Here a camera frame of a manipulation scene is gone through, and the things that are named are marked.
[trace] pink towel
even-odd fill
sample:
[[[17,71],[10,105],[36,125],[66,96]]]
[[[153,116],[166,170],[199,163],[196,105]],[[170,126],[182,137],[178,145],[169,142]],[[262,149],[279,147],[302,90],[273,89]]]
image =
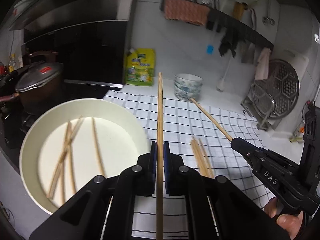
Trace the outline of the pink towel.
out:
[[[269,56],[271,50],[263,48],[258,58],[258,64],[256,66],[256,73],[254,75],[255,80],[268,79],[269,75]]]

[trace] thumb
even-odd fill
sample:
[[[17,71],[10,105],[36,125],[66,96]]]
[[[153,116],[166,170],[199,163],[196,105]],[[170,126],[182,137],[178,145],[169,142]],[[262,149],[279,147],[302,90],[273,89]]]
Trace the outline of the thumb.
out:
[[[294,239],[302,224],[302,212],[299,216],[280,215],[277,219],[277,224],[289,233],[290,239]]]

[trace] pot lid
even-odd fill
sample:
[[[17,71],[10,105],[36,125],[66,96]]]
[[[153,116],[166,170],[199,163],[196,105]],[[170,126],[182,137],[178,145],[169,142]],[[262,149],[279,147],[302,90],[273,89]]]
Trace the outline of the pot lid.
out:
[[[42,87],[50,80],[62,73],[62,63],[42,63],[29,68],[16,84],[17,92],[25,92],[34,88]]]

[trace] red label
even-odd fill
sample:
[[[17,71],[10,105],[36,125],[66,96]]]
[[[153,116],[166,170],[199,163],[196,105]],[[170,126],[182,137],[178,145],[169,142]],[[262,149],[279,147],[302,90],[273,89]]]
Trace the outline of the red label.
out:
[[[40,72],[43,74],[43,73],[46,73],[46,72],[48,72],[50,70],[51,70],[50,67],[44,67],[44,68],[40,69]]]

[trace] human hand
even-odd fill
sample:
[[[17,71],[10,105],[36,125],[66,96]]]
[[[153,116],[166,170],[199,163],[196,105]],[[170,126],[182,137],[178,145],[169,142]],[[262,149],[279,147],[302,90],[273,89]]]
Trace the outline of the human hand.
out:
[[[277,201],[278,199],[274,197],[270,199],[268,204],[264,206],[264,212],[267,213],[271,218],[276,215]],[[277,219],[277,224],[289,233],[290,239],[292,240],[297,236],[300,230],[302,219],[302,211],[297,217],[293,215],[280,215]]]

